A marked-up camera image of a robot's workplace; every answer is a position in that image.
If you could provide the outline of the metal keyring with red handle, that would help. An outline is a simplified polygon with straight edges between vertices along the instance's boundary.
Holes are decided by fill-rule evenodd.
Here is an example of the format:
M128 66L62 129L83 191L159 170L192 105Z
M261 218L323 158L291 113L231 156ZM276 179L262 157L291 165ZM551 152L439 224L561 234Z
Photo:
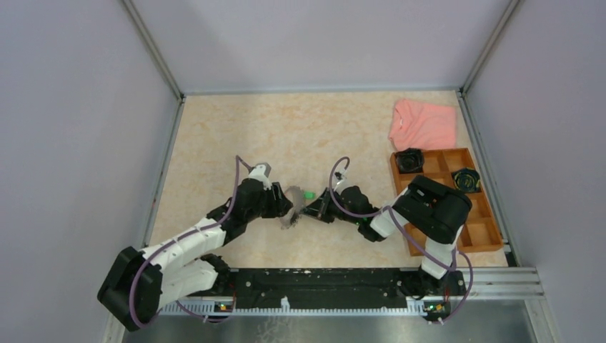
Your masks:
M304 191L298 186L290 186L284 191L286 198L292 203L292 208L279 219L281 229L290 229L297 224L300 214L306 206Z

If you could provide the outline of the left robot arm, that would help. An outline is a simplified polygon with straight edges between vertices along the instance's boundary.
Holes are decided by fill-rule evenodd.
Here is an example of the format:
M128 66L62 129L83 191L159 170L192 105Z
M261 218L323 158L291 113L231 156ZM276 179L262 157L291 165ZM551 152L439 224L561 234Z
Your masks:
M225 203L185 232L144 249L121 250L96 298L134 332L185 296L206 290L223 294L229 276L210 252L241 236L250 222L284 217L293 207L279 183L246 178Z

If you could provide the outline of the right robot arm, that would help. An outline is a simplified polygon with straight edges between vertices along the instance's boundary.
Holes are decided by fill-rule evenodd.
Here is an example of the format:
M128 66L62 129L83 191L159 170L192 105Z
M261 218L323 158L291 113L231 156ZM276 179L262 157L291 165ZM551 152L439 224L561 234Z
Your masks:
M301 212L325 223L352 223L371 242L401 233L423 258L416 276L403 281L400 288L407 296L421 299L448 293L448 276L457 268L457 240L471 209L463 192L421 175L392 202L375 207L358 186L337 172L323 193Z

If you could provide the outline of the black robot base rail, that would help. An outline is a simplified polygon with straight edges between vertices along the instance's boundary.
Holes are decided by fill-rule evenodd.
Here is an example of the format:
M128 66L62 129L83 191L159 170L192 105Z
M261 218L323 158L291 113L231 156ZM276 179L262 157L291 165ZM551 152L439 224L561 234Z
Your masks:
M403 308L410 300L462 296L461 272L436 280L415 268L233 269L197 297L226 297L237 309L275 309L286 298L292 309Z

